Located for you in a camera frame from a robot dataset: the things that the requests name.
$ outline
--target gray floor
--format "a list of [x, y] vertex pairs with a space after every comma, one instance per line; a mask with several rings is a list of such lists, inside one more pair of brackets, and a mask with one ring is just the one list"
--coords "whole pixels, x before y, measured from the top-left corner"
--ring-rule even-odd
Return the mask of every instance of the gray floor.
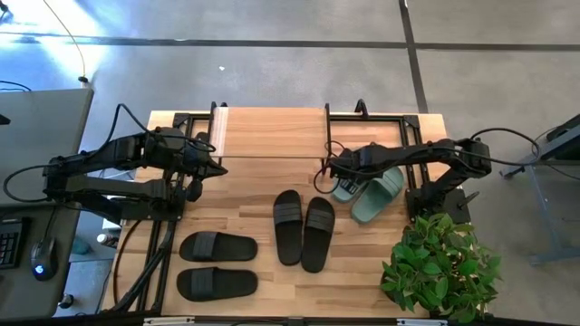
[[[5, 2], [14, 17], [8, 17], [10, 24], [0, 24], [0, 79], [34, 90], [78, 87], [81, 64], [72, 45], [50, 38], [14, 43], [26, 33], [63, 34], [50, 12], [42, 3], [32, 10], [22, 1]], [[405, 41], [397, 0], [52, 3], [77, 35], [170, 39], [172, 44], [184, 39]], [[407, 3], [415, 41], [420, 43], [580, 43], [580, 3], [575, 1]], [[211, 101], [256, 106], [330, 102], [333, 110], [352, 110], [356, 100], [364, 98], [375, 112], [418, 112], [406, 49], [82, 45], [82, 52], [96, 90], [84, 149], [94, 149], [105, 139], [118, 102], [130, 106], [142, 121], [151, 110], [205, 110]], [[429, 112], [444, 115], [449, 136], [455, 139], [496, 126], [535, 137], [576, 115], [579, 54], [417, 52]], [[122, 116], [115, 136], [135, 131], [137, 127]], [[516, 159], [529, 151], [528, 144], [504, 134], [483, 139], [497, 158]], [[505, 181], [496, 173], [500, 168], [494, 165], [492, 175], [464, 186], [481, 192], [470, 205], [480, 241], [503, 256], [505, 281], [490, 311], [500, 317], [580, 324], [580, 259], [529, 265], [530, 254], [547, 249], [547, 233], [527, 178]], [[577, 207], [570, 194], [580, 184], [544, 170], [539, 174], [557, 213], [574, 219]], [[83, 238], [100, 232], [95, 220], [82, 219]], [[567, 222], [564, 229], [574, 237], [579, 227]], [[92, 259], [110, 255], [99, 251]], [[106, 272], [99, 271], [95, 275], [104, 279]], [[74, 288], [73, 283], [69, 279], [67, 289]], [[94, 298], [100, 294], [87, 295], [97, 302]]]

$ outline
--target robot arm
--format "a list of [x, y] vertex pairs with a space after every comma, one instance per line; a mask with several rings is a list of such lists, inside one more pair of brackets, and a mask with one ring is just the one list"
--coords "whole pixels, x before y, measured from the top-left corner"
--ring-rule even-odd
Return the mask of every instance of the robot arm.
[[[85, 175], [104, 168], [147, 167], [163, 169], [163, 179], [138, 183]], [[171, 184], [175, 173], [192, 177], [187, 190]], [[194, 145], [179, 129], [157, 128], [111, 140], [91, 152], [52, 158], [43, 172], [44, 193], [58, 202], [79, 202], [116, 223], [121, 219], [175, 220], [181, 216], [185, 199], [195, 201], [201, 196], [204, 178], [226, 173], [211, 159], [207, 146]]]
[[415, 216], [445, 211], [456, 221], [469, 218], [466, 198], [457, 187], [468, 178], [480, 178], [491, 173], [489, 147], [478, 139], [442, 139], [421, 145], [387, 149], [371, 144], [352, 151], [345, 149], [337, 158], [330, 158], [331, 177], [369, 180], [380, 177], [392, 167], [419, 163], [441, 162], [450, 169], [436, 181], [406, 194], [411, 221]]

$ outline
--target wooden table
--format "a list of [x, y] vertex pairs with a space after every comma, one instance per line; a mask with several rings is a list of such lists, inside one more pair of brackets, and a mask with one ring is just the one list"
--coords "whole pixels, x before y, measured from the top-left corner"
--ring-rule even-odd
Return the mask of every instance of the wooden table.
[[[175, 113], [153, 111], [149, 128], [170, 126]], [[441, 115], [420, 114], [419, 120], [423, 141], [447, 137]], [[272, 122], [284, 124], [283, 120], [268, 123]], [[206, 121], [196, 121], [194, 134], [207, 129]], [[238, 136], [244, 137], [243, 131], [239, 132]], [[399, 129], [390, 122], [336, 121], [331, 123], [331, 132], [334, 140], [352, 149], [372, 141], [387, 147], [401, 145]], [[292, 138], [293, 135], [288, 131], [286, 136]], [[428, 313], [419, 305], [415, 307], [415, 314], [402, 312], [378, 286], [382, 275], [381, 261], [389, 260], [392, 247], [401, 240], [401, 231], [409, 223], [402, 192], [370, 224], [358, 225], [350, 218], [350, 205], [338, 204], [330, 196], [320, 195], [314, 190], [314, 174], [321, 165], [318, 158], [225, 156], [222, 164], [229, 173], [205, 180], [202, 197], [196, 203], [186, 204], [183, 219], [178, 223], [171, 251], [163, 315], [428, 317]], [[429, 164], [432, 180], [446, 170], [444, 165]], [[415, 168], [415, 171], [418, 176], [419, 169]], [[138, 171], [136, 179], [143, 182], [157, 177], [161, 177], [160, 170], [147, 168]], [[332, 180], [325, 177], [322, 187], [328, 189], [331, 186]], [[333, 203], [336, 224], [326, 265], [320, 273], [307, 273], [300, 264], [288, 267], [278, 261], [272, 205], [279, 193], [290, 188], [298, 191], [303, 207], [307, 207], [310, 199], [317, 196], [327, 197]], [[143, 268], [151, 225], [151, 222], [142, 222], [126, 245], [117, 279], [120, 295], [126, 293]], [[124, 241], [127, 229], [126, 225], [121, 241]], [[257, 257], [242, 263], [184, 261], [179, 257], [179, 246], [188, 235], [197, 231], [219, 231], [254, 237], [259, 246]], [[185, 300], [176, 287], [177, 275], [185, 269], [205, 266], [252, 270], [259, 277], [258, 289], [256, 293], [243, 298], [214, 302]], [[151, 278], [148, 308], [154, 297], [158, 275], [156, 271]], [[112, 307], [111, 284], [109, 282], [103, 309]]]

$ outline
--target wire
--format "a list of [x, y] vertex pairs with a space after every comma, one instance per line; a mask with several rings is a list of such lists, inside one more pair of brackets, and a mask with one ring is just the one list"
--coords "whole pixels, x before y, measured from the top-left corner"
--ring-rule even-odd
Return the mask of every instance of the wire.
[[22, 88], [24, 88], [24, 89], [26, 89], [28, 91], [33, 91], [30, 88], [28, 88], [28, 86], [23, 85], [23, 84], [18, 83], [18, 82], [14, 82], [14, 81], [0, 81], [0, 83], [6, 83], [6, 84], [9, 84], [9, 85], [20, 86], [20, 87], [22, 87]]
[[123, 251], [125, 250], [125, 245], [127, 245], [127, 242], [131, 237], [131, 234], [133, 233], [133, 231], [135, 231], [137, 225], [139, 225], [140, 223], [141, 221], [139, 220], [130, 227], [129, 231], [127, 232], [127, 236], [125, 236], [125, 238], [123, 239], [123, 243], [119, 248], [119, 253], [117, 254], [117, 263], [115, 264], [115, 267], [113, 268], [112, 271], [112, 299], [115, 302], [115, 305], [119, 303], [119, 289], [117, 289], [117, 273], [119, 272], [119, 263], [121, 262], [121, 257], [123, 255]]
[[36, 169], [36, 168], [50, 168], [50, 167], [55, 167], [57, 165], [58, 164], [44, 164], [44, 165], [31, 166], [28, 168], [21, 168], [15, 172], [13, 172], [8, 177], [6, 177], [6, 179], [4, 179], [4, 184], [2, 185], [2, 188], [8, 197], [10, 197], [11, 199], [13, 199], [15, 201], [21, 202], [21, 203], [41, 203], [43, 201], [49, 201], [50, 200], [49, 197], [44, 197], [44, 198], [40, 198], [40, 199], [22, 199], [20, 197], [16, 197], [10, 192], [10, 190], [8, 190], [8, 183], [10, 182], [10, 180], [12, 180], [13, 177], [16, 177], [17, 175], [19, 175], [23, 172], [26, 172], [28, 170]]
[[[117, 127], [117, 119], [119, 118], [119, 111], [121, 109], [124, 109], [127, 114], [129, 114], [129, 116], [133, 119], [133, 121], [135, 121], [135, 123], [139, 126], [139, 128], [141, 128], [143, 131], [145, 131], [146, 133], [152, 135], [152, 136], [157, 136], [158, 134], [150, 131], [149, 129], [147, 129], [145, 126], [143, 126], [143, 124], [137, 119], [137, 117], [135, 117], [135, 115], [133, 114], [133, 112], [131, 112], [131, 110], [127, 107], [127, 105], [123, 104], [123, 103], [119, 103], [117, 104], [117, 108], [115, 109], [115, 115], [112, 119], [112, 125], [111, 125], [111, 130], [109, 130], [109, 135], [107, 136], [107, 139], [102, 143], [102, 145], [96, 150], [93, 151], [91, 154], [89, 154], [85, 159], [89, 159], [94, 157], [95, 155], [97, 155], [98, 153], [100, 153], [101, 151], [104, 150], [104, 148], [107, 146], [107, 144], [109, 143], [109, 141], [111, 141], [112, 138], [112, 134], [115, 131], [115, 128]], [[194, 149], [200, 150], [200, 151], [205, 151], [205, 152], [213, 152], [216, 151], [216, 148], [207, 143], [206, 141], [200, 140], [200, 139], [193, 139], [190, 137], [186, 137], [186, 136], [172, 136], [172, 135], [163, 135], [163, 138], [176, 138], [176, 139], [185, 139], [189, 142], [191, 142], [191, 146]], [[202, 145], [207, 146], [207, 149], [203, 149], [203, 148], [199, 148], [193, 145], [193, 143], [200, 143]]]
[[[541, 134], [539, 134], [539, 135], [536, 137], [536, 139], [534, 139], [534, 140], [535, 140], [535, 141], [538, 141], [538, 140], [539, 140], [539, 139], [540, 139], [542, 136], [546, 135], [548, 132], [550, 132], [550, 131], [552, 131], [552, 130], [554, 130], [554, 129], [556, 129], [556, 128], [558, 128], [558, 127], [556, 126], [556, 127], [550, 128], [550, 129], [548, 129], [548, 130], [546, 130], [546, 131], [542, 132], [542, 133], [541, 133]], [[566, 173], [566, 172], [562, 171], [561, 169], [559, 169], [559, 168], [556, 168], [556, 167], [552, 166], [552, 165], [551, 165], [551, 164], [549, 164], [547, 161], [545, 161], [545, 162], [544, 162], [544, 165], [546, 165], [547, 167], [549, 167], [549, 168], [553, 169], [555, 172], [557, 172], [557, 173], [559, 173], [559, 174], [563, 175], [564, 177], [569, 177], [569, 178], [572, 178], [572, 179], [574, 179], [574, 180], [578, 180], [578, 181], [580, 181], [580, 177], [576, 177], [576, 176], [573, 176], [573, 175], [571, 175], [571, 174], [568, 174], [568, 173]]]
[[56, 17], [56, 19], [59, 21], [59, 23], [61, 23], [61, 25], [63, 26], [64, 30], [66, 30], [66, 33], [69, 34], [69, 36], [71, 36], [72, 42], [74, 43], [74, 46], [76, 46], [76, 49], [79, 51], [79, 55], [81, 56], [81, 62], [82, 62], [82, 77], [86, 80], [86, 69], [85, 69], [85, 64], [84, 64], [84, 56], [82, 56], [82, 52], [81, 52], [81, 48], [79, 47], [79, 44], [77, 44], [76, 40], [74, 39], [74, 36], [71, 34], [71, 31], [69, 31], [68, 28], [66, 28], [66, 25], [63, 23], [63, 21], [61, 20], [61, 18], [59, 18], [58, 14], [56, 14], [56, 12], [51, 8], [50, 5], [48, 5], [48, 3], [46, 2], [46, 0], [43, 0], [44, 4], [48, 7], [48, 9], [50, 9], [50, 11], [54, 14], [54, 17]]
[[318, 172], [316, 172], [316, 174], [314, 175], [314, 180], [313, 180], [314, 189], [316, 189], [316, 191], [318, 191], [319, 193], [321, 193], [323, 195], [332, 194], [336, 190], [336, 188], [338, 188], [338, 182], [336, 183], [336, 185], [334, 185], [334, 187], [330, 191], [322, 191], [316, 185], [316, 179], [318, 179], [318, 176], [320, 176], [320, 174], [323, 173], [323, 171], [325, 169], [327, 169], [329, 166], [330, 166], [330, 161], [329, 161], [329, 163], [326, 163], [321, 169], [319, 169]]
[[464, 155], [470, 155], [470, 156], [472, 156], [474, 158], [484, 158], [484, 159], [486, 159], [488, 161], [491, 161], [491, 162], [496, 162], [496, 163], [499, 163], [499, 164], [514, 166], [514, 167], [528, 167], [528, 166], [532, 166], [532, 165], [536, 164], [540, 160], [540, 156], [541, 156], [540, 146], [537, 145], [536, 141], [533, 140], [533, 139], [531, 139], [529, 136], [524, 135], [523, 133], [521, 133], [519, 131], [515, 131], [515, 130], [510, 129], [510, 128], [488, 128], [488, 129], [480, 130], [480, 131], [474, 133], [470, 138], [471, 139], [474, 139], [474, 138], [476, 138], [477, 136], [479, 136], [479, 135], [481, 135], [483, 133], [491, 132], [491, 131], [505, 131], [505, 132], [509, 132], [509, 133], [512, 133], [514, 135], [517, 135], [517, 136], [519, 136], [519, 137], [521, 137], [521, 138], [529, 141], [532, 144], [532, 146], [536, 148], [536, 151], [537, 151], [536, 153], [534, 153], [534, 151], [532, 150], [532, 153], [536, 156], [535, 159], [532, 160], [531, 162], [527, 162], [527, 163], [510, 162], [510, 161], [505, 161], [505, 160], [497, 159], [497, 158], [486, 158], [483, 155], [479, 155], [479, 154], [475, 154], [475, 153], [469, 153], [469, 152], [466, 152], [466, 151], [463, 151], [463, 150], [458, 150], [458, 149], [450, 149], [450, 150], [455, 151], [457, 153], [462, 153]]
[[56, 213], [56, 206], [53, 206], [53, 212], [51, 213], [51, 217], [48, 219], [48, 223], [46, 224], [46, 228], [44, 229], [43, 240], [46, 239], [46, 236], [48, 236], [49, 230], [52, 228], [55, 213]]
[[97, 303], [97, 308], [94, 310], [94, 314], [99, 313], [99, 308], [101, 308], [102, 298], [103, 295], [105, 294], [105, 288], [107, 287], [107, 281], [109, 280], [109, 276], [111, 276], [111, 269], [109, 269], [107, 276], [105, 276], [104, 281], [102, 281], [101, 296], [99, 297], [99, 302]]

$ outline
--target black cable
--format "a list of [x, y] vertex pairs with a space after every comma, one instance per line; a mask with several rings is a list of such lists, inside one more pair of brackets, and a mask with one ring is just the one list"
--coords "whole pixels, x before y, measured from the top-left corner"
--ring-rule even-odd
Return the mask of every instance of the black cable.
[[21, 202], [21, 203], [41, 203], [41, 202], [43, 202], [43, 201], [48, 201], [48, 200], [50, 200], [48, 197], [45, 197], [45, 198], [40, 198], [40, 199], [22, 199], [22, 198], [20, 198], [20, 197], [16, 197], [16, 196], [14, 196], [14, 195], [13, 195], [13, 194], [10, 192], [10, 190], [8, 190], [8, 183], [10, 182], [10, 180], [11, 180], [13, 177], [16, 177], [17, 175], [19, 175], [19, 174], [21, 174], [21, 173], [23, 173], [23, 172], [26, 172], [26, 171], [28, 171], [28, 170], [31, 170], [31, 169], [36, 169], [36, 168], [49, 168], [49, 167], [55, 167], [55, 166], [57, 166], [57, 165], [58, 165], [58, 164], [43, 164], [43, 165], [31, 166], [31, 167], [28, 167], [28, 168], [21, 168], [21, 169], [19, 169], [19, 170], [15, 171], [15, 172], [13, 172], [12, 174], [10, 174], [8, 177], [6, 177], [6, 179], [4, 179], [4, 184], [2, 185], [2, 188], [3, 188], [3, 190], [4, 190], [5, 194], [6, 194], [8, 197], [10, 197], [11, 199], [13, 199], [13, 200], [15, 200], [15, 201]]
[[105, 280], [102, 281], [101, 296], [99, 297], [99, 302], [97, 303], [97, 308], [94, 310], [94, 314], [97, 314], [99, 312], [99, 308], [101, 308], [102, 297], [105, 294], [105, 288], [107, 287], [107, 280], [109, 280], [109, 276], [111, 276], [111, 269], [109, 269], [107, 276], [105, 276]]
[[474, 133], [470, 138], [471, 139], [474, 139], [477, 136], [479, 136], [479, 135], [481, 135], [483, 133], [486, 133], [486, 132], [490, 132], [490, 131], [505, 131], [505, 132], [509, 132], [509, 133], [512, 133], [514, 135], [517, 135], [517, 136], [519, 136], [519, 137], [521, 137], [521, 138], [529, 141], [532, 144], [532, 146], [536, 148], [537, 153], [534, 153], [534, 151], [532, 151], [532, 153], [534, 153], [534, 155], [536, 156], [536, 159], [532, 160], [531, 162], [527, 162], [527, 163], [509, 162], [509, 161], [505, 161], [505, 160], [497, 159], [497, 158], [486, 158], [486, 157], [484, 157], [482, 155], [474, 154], [474, 153], [469, 153], [469, 152], [466, 152], [466, 151], [463, 151], [463, 150], [459, 150], [459, 149], [450, 149], [450, 150], [451, 151], [455, 151], [457, 153], [462, 153], [462, 154], [465, 154], [465, 155], [470, 155], [470, 156], [472, 156], [474, 158], [484, 158], [484, 159], [486, 159], [488, 161], [491, 161], [491, 162], [496, 162], [496, 163], [499, 163], [499, 164], [514, 166], [514, 167], [527, 167], [527, 166], [532, 166], [532, 165], [536, 164], [540, 160], [540, 156], [541, 156], [540, 146], [537, 145], [536, 141], [533, 140], [533, 139], [531, 139], [529, 136], [524, 135], [523, 133], [521, 133], [519, 131], [515, 131], [515, 130], [510, 129], [510, 128], [501, 128], [501, 127], [498, 127], [498, 128], [487, 128], [487, 129], [480, 130], [480, 131]]
[[24, 89], [27, 89], [28, 91], [33, 91], [30, 88], [28, 88], [28, 86], [25, 86], [25, 85], [23, 85], [21, 83], [18, 83], [18, 82], [13, 82], [13, 81], [0, 81], [0, 83], [7, 83], [7, 84], [10, 84], [10, 85], [20, 86], [20, 87], [22, 87]]
[[323, 194], [323, 195], [328, 195], [328, 194], [332, 194], [336, 188], [338, 188], [338, 182], [336, 183], [336, 185], [334, 185], [333, 189], [330, 191], [322, 191], [320, 190], [320, 188], [316, 185], [316, 179], [318, 179], [318, 176], [320, 176], [321, 173], [323, 173], [323, 171], [328, 168], [330, 166], [330, 161], [329, 163], [325, 164], [321, 169], [318, 170], [318, 172], [316, 172], [316, 174], [314, 175], [314, 180], [313, 180], [313, 185], [314, 185], [314, 189], [316, 189], [316, 191], [318, 191], [319, 193]]
[[51, 213], [51, 217], [48, 219], [48, 223], [46, 224], [46, 228], [44, 229], [44, 239], [46, 239], [46, 236], [48, 236], [48, 232], [49, 230], [52, 228], [53, 225], [53, 219], [56, 213], [56, 205], [53, 206], [53, 212]]
[[[147, 129], [147, 127], [143, 126], [140, 123], [140, 121], [133, 115], [133, 112], [131, 112], [131, 110], [129, 110], [129, 108], [125, 104], [120, 103], [117, 106], [117, 110], [119, 109], [119, 107], [121, 107], [127, 111], [127, 113], [130, 115], [130, 117], [133, 119], [133, 121], [135, 121], [135, 123], [139, 126], [139, 128], [141, 128], [143, 131], [150, 134], [151, 136], [157, 136], [157, 134], [155, 132], [153, 132], [153, 131]], [[193, 138], [187, 137], [187, 136], [173, 136], [173, 135], [163, 135], [162, 137], [163, 138], [174, 138], [174, 139], [185, 139], [185, 140], [190, 142], [191, 147], [193, 147], [194, 149], [197, 149], [199, 151], [205, 151], [205, 152], [209, 152], [209, 153], [216, 151], [216, 148], [213, 145], [211, 145], [210, 143], [203, 141], [201, 139], [193, 139]], [[194, 145], [196, 143], [205, 145], [208, 148], [207, 149], [199, 148], [199, 147]]]
[[[548, 130], [546, 130], [546, 131], [542, 132], [542, 133], [541, 133], [541, 134], [539, 134], [539, 135], [536, 137], [536, 139], [534, 139], [534, 140], [535, 140], [535, 141], [538, 141], [538, 140], [539, 140], [539, 139], [540, 139], [542, 136], [546, 135], [548, 132], [550, 132], [550, 131], [552, 131], [552, 130], [554, 130], [554, 129], [556, 129], [556, 128], [558, 128], [558, 127], [553, 127], [553, 128], [550, 128], [550, 129], [548, 129]], [[557, 173], [559, 173], [559, 174], [563, 175], [564, 177], [569, 177], [569, 178], [572, 178], [572, 179], [574, 179], [574, 180], [578, 180], [578, 181], [580, 181], [580, 177], [576, 177], [576, 176], [573, 176], [573, 175], [571, 175], [571, 174], [568, 174], [568, 173], [566, 173], [566, 172], [562, 171], [561, 169], [559, 169], [559, 168], [556, 168], [556, 167], [552, 166], [551, 164], [549, 164], [549, 163], [548, 163], [548, 161], [544, 161], [544, 165], [545, 165], [545, 166], [547, 166], [547, 167], [549, 167], [549, 168], [551, 168], [551, 169], [553, 169], [555, 172], [557, 172]]]
[[119, 303], [119, 289], [117, 289], [117, 273], [119, 272], [119, 263], [121, 262], [121, 257], [123, 255], [123, 251], [125, 250], [125, 245], [127, 245], [127, 242], [131, 237], [131, 234], [133, 233], [133, 231], [135, 231], [139, 223], [141, 223], [140, 220], [135, 222], [135, 224], [130, 227], [129, 231], [127, 232], [127, 235], [123, 239], [123, 243], [121, 244], [121, 247], [119, 248], [119, 253], [117, 254], [117, 262], [115, 263], [115, 267], [113, 268], [112, 271], [112, 299], [115, 302], [115, 305]]
[[[139, 128], [141, 128], [143, 131], [147, 132], [148, 134], [152, 135], [152, 136], [156, 136], [157, 134], [153, 131], [150, 131], [149, 129], [147, 129], [145, 126], [143, 126], [142, 123], [140, 123], [140, 121], [137, 119], [137, 117], [135, 117], [135, 115], [133, 114], [133, 112], [131, 112], [131, 110], [123, 103], [119, 103], [117, 104], [117, 108], [115, 109], [115, 115], [113, 116], [112, 119], [112, 125], [111, 125], [111, 129], [109, 130], [109, 135], [107, 136], [107, 139], [102, 143], [102, 145], [95, 151], [93, 151], [93, 153], [89, 154], [85, 159], [89, 159], [94, 157], [95, 155], [99, 154], [100, 152], [102, 152], [104, 150], [104, 148], [108, 145], [109, 141], [111, 141], [112, 138], [112, 134], [115, 131], [115, 128], [117, 127], [117, 119], [119, 118], [119, 111], [121, 109], [125, 109], [125, 111], [127, 112], [127, 114], [129, 114], [129, 116], [133, 119], [133, 121], [135, 121], [135, 123], [139, 126]], [[193, 139], [190, 137], [186, 137], [186, 136], [171, 136], [171, 135], [163, 135], [163, 138], [177, 138], [177, 139], [185, 139], [187, 141], [189, 141], [191, 143], [191, 146], [194, 149], [200, 150], [200, 151], [206, 151], [206, 152], [213, 152], [216, 151], [216, 148], [203, 141], [200, 139]], [[203, 144], [205, 146], [207, 146], [207, 149], [202, 149], [199, 147], [194, 146], [194, 143], [200, 143]]]

